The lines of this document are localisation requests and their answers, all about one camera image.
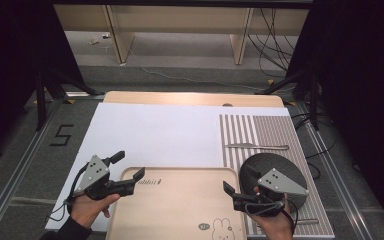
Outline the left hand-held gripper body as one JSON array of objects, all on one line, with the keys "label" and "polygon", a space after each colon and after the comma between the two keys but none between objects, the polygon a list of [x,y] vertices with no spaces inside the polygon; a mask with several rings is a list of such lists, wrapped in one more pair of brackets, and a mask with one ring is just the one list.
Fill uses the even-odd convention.
[{"label": "left hand-held gripper body", "polygon": [[102,200],[112,194],[118,194],[121,197],[134,194],[136,183],[133,178],[118,182],[109,179],[111,157],[101,159],[97,155],[92,156],[79,171],[79,175],[83,177],[79,185],[74,185],[75,197],[86,194],[93,200]]}]

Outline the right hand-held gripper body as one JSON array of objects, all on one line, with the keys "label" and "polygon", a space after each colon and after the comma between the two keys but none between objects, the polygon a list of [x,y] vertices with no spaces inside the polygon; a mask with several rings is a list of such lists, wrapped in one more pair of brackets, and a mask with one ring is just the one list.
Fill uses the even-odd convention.
[{"label": "right hand-held gripper body", "polygon": [[250,182],[245,173],[245,168],[240,170],[241,193],[232,197],[233,209],[248,215],[261,217],[275,217],[284,212],[285,203],[289,202],[298,212],[302,204],[296,204],[293,200],[285,200],[284,195],[289,197],[301,196],[303,199],[309,191],[289,178],[276,168],[261,172],[261,178],[257,182]]}]

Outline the black textured plate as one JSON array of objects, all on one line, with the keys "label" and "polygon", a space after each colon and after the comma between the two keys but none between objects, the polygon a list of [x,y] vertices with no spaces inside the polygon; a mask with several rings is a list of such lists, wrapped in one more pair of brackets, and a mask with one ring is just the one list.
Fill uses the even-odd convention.
[{"label": "black textured plate", "polygon": [[[283,156],[272,153],[258,153],[246,159],[240,170],[247,166],[252,166],[261,172],[266,172],[271,168],[276,168],[307,189],[307,183],[302,172],[295,164]],[[307,197],[306,199],[303,199],[301,196],[288,196],[288,199],[293,200],[296,204],[302,204],[303,206]]]}]

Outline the silver knife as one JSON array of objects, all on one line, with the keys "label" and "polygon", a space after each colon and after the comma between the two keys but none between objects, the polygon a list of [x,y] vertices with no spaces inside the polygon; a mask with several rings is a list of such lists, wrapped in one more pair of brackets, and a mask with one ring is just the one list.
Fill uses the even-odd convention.
[{"label": "silver knife", "polygon": [[246,149],[264,149],[264,150],[288,150],[288,145],[278,145],[278,146],[264,146],[251,143],[236,143],[236,144],[227,144],[225,147],[228,148],[246,148]]}]

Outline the beige tray with rabbit print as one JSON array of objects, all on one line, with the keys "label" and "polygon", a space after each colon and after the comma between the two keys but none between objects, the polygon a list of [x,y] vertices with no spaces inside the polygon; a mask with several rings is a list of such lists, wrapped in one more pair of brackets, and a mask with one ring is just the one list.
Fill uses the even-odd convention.
[{"label": "beige tray with rabbit print", "polygon": [[246,240],[224,183],[238,187],[234,170],[149,167],[114,205],[106,240]]}]

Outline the person's left hand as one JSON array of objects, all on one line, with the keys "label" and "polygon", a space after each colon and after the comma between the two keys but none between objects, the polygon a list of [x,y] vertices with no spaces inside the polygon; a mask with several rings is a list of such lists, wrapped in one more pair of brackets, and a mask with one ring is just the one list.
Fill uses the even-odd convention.
[{"label": "person's left hand", "polygon": [[70,216],[79,225],[89,229],[100,214],[109,218],[109,207],[119,199],[118,194],[109,195],[102,200],[93,200],[87,195],[79,196],[72,205]]}]

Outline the person's right hand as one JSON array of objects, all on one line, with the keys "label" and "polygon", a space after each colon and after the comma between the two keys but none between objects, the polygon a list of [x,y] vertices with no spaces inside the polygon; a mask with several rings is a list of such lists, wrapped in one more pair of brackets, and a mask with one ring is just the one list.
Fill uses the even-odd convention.
[{"label": "person's right hand", "polygon": [[261,227],[268,240],[293,240],[293,224],[288,203],[285,203],[284,213],[275,217],[251,215],[250,218]]}]

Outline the white board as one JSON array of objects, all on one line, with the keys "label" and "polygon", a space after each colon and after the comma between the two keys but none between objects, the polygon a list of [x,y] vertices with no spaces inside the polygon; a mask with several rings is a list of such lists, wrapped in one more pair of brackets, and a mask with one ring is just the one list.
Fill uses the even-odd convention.
[{"label": "white board", "polygon": [[130,166],[223,166],[221,114],[289,115],[287,109],[275,107],[100,103],[55,206],[63,204],[75,175],[93,155],[106,158],[125,152],[125,158],[110,167],[114,180]]}]

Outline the striped beige placemat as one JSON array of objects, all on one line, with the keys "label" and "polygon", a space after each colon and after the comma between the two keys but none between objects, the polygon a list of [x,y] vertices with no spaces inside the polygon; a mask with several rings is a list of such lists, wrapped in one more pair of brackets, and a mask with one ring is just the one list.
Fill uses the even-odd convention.
[{"label": "striped beige placemat", "polygon": [[[309,194],[298,211],[300,219],[318,219],[318,224],[300,225],[295,230],[298,240],[333,240],[335,234],[327,217],[315,186],[313,175],[288,114],[285,116],[253,116],[247,114],[221,114],[219,116],[221,135],[221,164],[239,172],[241,165],[257,153],[272,153],[283,156],[302,172]],[[251,143],[264,146],[288,145],[288,150],[263,150],[228,148],[227,144]]]}]

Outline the light wooden table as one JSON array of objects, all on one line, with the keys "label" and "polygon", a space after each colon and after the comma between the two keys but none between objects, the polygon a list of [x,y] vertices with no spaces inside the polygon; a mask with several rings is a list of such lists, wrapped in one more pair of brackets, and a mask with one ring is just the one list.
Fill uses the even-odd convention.
[{"label": "light wooden table", "polygon": [[194,92],[110,91],[105,95],[103,102],[193,106],[284,107],[283,101],[279,96]]}]

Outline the black tripod stand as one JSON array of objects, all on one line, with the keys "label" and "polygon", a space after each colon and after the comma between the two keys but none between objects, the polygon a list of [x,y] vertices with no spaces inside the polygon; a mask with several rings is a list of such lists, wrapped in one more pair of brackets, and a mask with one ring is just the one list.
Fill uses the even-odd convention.
[{"label": "black tripod stand", "polygon": [[294,73],[287,73],[286,77],[279,83],[270,86],[268,89],[256,92],[256,95],[271,95],[275,91],[280,90],[288,84],[295,84],[293,89],[293,97],[295,100],[303,100],[306,95],[310,96],[309,104],[309,120],[315,130],[319,129],[317,123],[317,103],[319,97],[318,86],[319,74],[312,69],[302,69]]},{"label": "black tripod stand", "polygon": [[101,96],[104,92],[94,90],[88,87],[82,76],[71,77],[60,70],[51,67],[43,67],[36,78],[36,100],[38,111],[38,123],[36,130],[39,131],[43,128],[47,121],[47,110],[45,103],[45,92],[48,92],[53,99],[68,100],[68,94],[63,89],[63,84],[72,85],[75,88],[86,92],[91,96]]}]

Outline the black curtain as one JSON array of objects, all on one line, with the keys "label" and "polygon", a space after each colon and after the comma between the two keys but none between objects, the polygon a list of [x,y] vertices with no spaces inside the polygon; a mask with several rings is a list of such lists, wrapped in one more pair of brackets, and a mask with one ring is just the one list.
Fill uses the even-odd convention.
[{"label": "black curtain", "polygon": [[0,0],[0,144],[38,81],[55,97],[84,83],[54,5]]},{"label": "black curtain", "polygon": [[384,209],[384,0],[312,0],[289,70],[302,68]]}]

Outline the beige desk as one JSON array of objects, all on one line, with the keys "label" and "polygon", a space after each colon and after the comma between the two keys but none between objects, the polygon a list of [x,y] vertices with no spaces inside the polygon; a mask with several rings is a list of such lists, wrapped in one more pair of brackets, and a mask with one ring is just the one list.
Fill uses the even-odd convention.
[{"label": "beige desk", "polygon": [[234,63],[240,65],[249,34],[298,36],[306,9],[172,7],[120,5],[62,5],[54,9],[66,31],[108,32],[113,37],[116,61],[127,61],[137,32],[227,34]]}]

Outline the aluminium floor rail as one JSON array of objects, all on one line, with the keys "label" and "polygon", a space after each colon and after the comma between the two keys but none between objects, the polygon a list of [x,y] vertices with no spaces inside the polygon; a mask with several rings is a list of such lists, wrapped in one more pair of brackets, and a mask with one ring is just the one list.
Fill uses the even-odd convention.
[{"label": "aluminium floor rail", "polygon": [[49,109],[45,110],[44,122],[40,124],[39,129],[35,130],[34,135],[31,137],[28,146],[23,152],[23,155],[17,160],[17,165],[10,174],[3,189],[0,191],[0,222],[9,207],[13,196],[17,192],[22,179],[26,175],[33,158],[39,150],[40,145],[47,134],[49,126],[61,105],[61,100],[54,100],[50,104]]},{"label": "aluminium floor rail", "polygon": [[348,217],[348,220],[356,234],[358,240],[374,240],[374,235],[370,232],[368,225],[357,207],[356,201],[352,197],[346,182],[342,178],[338,168],[336,167],[334,160],[329,153],[328,146],[322,139],[321,134],[316,129],[316,117],[317,111],[310,111],[306,104],[302,101],[297,103],[298,110],[301,114],[308,114],[311,116],[309,123],[306,124],[307,132],[317,150],[317,154],[321,159],[323,166],[326,169],[333,188],[341,202],[341,205]]}]

